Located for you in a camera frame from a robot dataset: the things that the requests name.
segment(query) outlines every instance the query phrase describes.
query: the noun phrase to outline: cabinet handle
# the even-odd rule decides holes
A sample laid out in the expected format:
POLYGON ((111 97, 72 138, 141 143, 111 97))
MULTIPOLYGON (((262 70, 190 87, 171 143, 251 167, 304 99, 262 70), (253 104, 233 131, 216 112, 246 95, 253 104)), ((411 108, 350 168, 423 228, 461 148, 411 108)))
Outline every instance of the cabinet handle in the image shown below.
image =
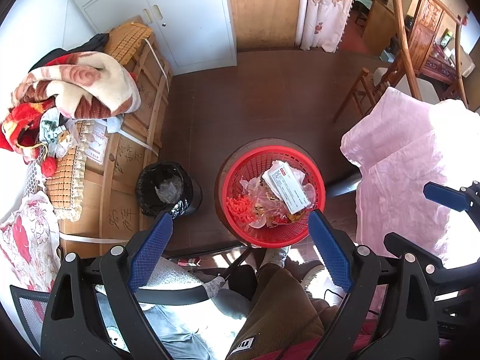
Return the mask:
POLYGON ((148 12, 148 9, 144 9, 144 10, 143 10, 143 14, 146 16, 147 21, 148 21, 149 23, 153 23, 152 18, 150 17, 150 13, 148 12))
POLYGON ((157 16, 157 18, 158 18, 159 20, 162 20, 162 19, 163 19, 162 13, 160 12, 160 8, 158 7, 157 4, 155 4, 155 5, 153 6, 153 12, 154 12, 154 14, 157 16))

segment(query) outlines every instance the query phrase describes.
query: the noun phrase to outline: black mesh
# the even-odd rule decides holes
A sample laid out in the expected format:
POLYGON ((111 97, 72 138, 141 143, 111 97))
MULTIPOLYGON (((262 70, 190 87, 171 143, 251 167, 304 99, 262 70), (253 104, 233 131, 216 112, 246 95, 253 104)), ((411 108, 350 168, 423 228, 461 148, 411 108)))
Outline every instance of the black mesh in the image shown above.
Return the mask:
POLYGON ((30 291, 15 286, 10 286, 10 290, 20 322, 33 346, 40 353, 43 319, 49 301, 49 293, 30 291))

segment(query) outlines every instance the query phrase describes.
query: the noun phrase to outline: black garbage bag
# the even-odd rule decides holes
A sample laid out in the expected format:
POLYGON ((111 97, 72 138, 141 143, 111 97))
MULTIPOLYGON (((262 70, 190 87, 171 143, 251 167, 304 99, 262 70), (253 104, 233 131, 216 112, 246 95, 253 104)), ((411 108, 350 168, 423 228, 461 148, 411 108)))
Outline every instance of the black garbage bag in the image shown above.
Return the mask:
POLYGON ((193 183, 179 163, 162 161, 140 172, 135 194, 144 215, 157 216, 167 210, 177 218, 186 213, 194 200, 193 183))

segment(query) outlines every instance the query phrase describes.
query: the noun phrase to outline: metal rivet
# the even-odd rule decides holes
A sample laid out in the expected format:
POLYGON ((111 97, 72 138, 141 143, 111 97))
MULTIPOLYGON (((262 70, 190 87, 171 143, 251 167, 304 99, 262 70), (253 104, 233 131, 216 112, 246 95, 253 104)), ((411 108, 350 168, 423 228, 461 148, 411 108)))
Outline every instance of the metal rivet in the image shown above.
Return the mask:
POLYGON ((65 261, 71 263, 76 257, 75 253, 69 253, 65 256, 65 261))
POLYGON ((425 267, 425 271, 426 273, 428 273, 429 275, 431 275, 432 273, 435 272, 435 267, 431 264, 428 264, 426 267, 425 267))
POLYGON ((117 246, 114 246, 112 247, 112 249, 110 250, 110 253, 113 255, 113 256, 119 256, 123 253, 123 246, 121 245, 117 245, 117 246))
POLYGON ((409 263, 412 263, 415 261, 415 256, 411 253, 405 253, 405 260, 407 260, 409 263))
POLYGON ((368 247, 366 246, 360 245, 359 247, 357 247, 357 252, 361 256, 368 256, 370 254, 370 249, 368 249, 368 247))

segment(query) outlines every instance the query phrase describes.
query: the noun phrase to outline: pink cloth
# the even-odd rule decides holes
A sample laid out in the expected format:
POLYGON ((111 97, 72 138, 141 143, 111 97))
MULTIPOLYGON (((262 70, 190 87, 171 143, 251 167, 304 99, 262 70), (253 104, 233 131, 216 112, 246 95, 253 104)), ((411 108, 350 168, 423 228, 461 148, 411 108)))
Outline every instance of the pink cloth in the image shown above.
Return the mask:
POLYGON ((459 100, 420 102, 388 88, 370 115, 342 138, 360 168, 357 243, 389 256, 383 237, 396 232, 438 256, 445 268, 480 257, 480 232, 465 212, 427 200, 433 181, 459 190, 480 180, 480 115, 459 100))
POLYGON ((0 224, 0 258, 28 290, 51 292, 60 268, 58 245, 57 218, 43 192, 24 197, 20 209, 0 224))

